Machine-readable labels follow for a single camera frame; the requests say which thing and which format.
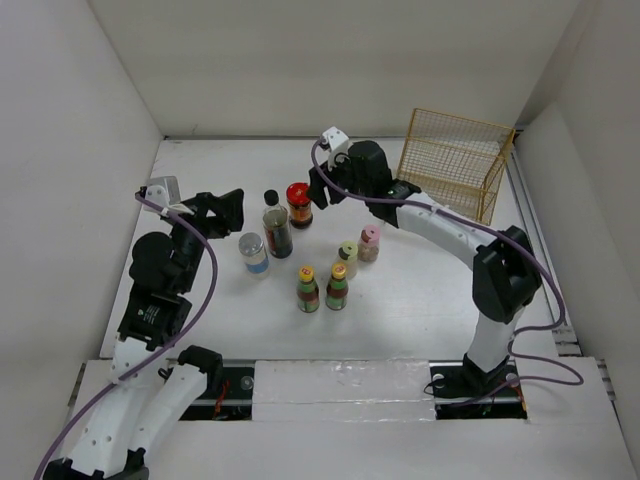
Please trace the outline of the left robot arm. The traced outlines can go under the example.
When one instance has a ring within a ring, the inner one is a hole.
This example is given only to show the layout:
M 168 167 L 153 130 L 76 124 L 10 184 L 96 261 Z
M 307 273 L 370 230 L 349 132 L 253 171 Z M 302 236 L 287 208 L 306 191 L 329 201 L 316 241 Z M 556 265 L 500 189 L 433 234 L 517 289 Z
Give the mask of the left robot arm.
M 186 298 L 204 255 L 211 284 L 218 263 L 210 242 L 244 224 L 244 192 L 201 192 L 171 205 L 148 187 L 135 195 L 167 222 L 169 233 L 152 231 L 132 248 L 133 281 L 110 364 L 108 383 L 63 427 L 41 460 L 38 479 L 146 479 L 146 459 L 199 396 L 222 387 L 219 353 L 189 346 L 169 368 L 170 350 L 207 309 L 210 287 L 198 311 Z

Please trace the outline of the silver lid white granule jar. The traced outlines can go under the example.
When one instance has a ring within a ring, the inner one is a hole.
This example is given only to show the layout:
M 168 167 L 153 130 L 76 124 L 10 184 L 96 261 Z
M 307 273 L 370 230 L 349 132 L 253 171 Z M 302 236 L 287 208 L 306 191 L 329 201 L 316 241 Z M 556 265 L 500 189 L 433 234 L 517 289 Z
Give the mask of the silver lid white granule jar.
M 269 257 L 259 234 L 244 233 L 239 238 L 238 249 L 249 274 L 255 278 L 265 278 L 269 274 Z

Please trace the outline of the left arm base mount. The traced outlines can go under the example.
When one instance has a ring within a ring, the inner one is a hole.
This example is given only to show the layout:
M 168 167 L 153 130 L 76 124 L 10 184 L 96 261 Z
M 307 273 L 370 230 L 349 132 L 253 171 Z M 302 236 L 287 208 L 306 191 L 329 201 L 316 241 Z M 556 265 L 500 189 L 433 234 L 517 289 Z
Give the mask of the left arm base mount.
M 254 363 L 229 363 L 217 390 L 207 390 L 182 414 L 181 421 L 247 421 L 252 418 Z

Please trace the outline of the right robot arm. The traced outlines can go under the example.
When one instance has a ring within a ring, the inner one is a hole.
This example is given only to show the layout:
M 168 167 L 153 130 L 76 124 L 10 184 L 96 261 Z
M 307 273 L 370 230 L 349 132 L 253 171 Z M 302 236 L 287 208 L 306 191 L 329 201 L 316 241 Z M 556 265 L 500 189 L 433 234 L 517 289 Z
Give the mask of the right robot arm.
M 311 150 L 328 154 L 325 162 L 314 160 L 309 171 L 308 196 L 318 208 L 359 200 L 375 218 L 428 240 L 469 268 L 478 320 L 461 371 L 450 384 L 464 396 L 497 388 L 519 317 L 542 284 L 526 233 L 515 226 L 495 231 L 438 204 L 418 186 L 394 177 L 374 141 L 332 143 L 323 135 Z

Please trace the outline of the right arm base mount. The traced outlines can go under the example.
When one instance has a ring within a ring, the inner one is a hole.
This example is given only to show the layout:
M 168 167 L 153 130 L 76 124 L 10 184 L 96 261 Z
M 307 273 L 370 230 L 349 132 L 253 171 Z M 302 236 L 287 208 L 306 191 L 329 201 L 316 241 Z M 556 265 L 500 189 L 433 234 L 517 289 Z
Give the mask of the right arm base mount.
M 528 413 L 519 384 L 507 385 L 495 391 L 507 380 L 517 376 L 513 364 L 499 373 L 487 385 L 473 385 L 463 376 L 461 364 L 435 364 L 430 367 L 431 379 L 423 388 L 435 401 L 437 420 L 526 420 Z

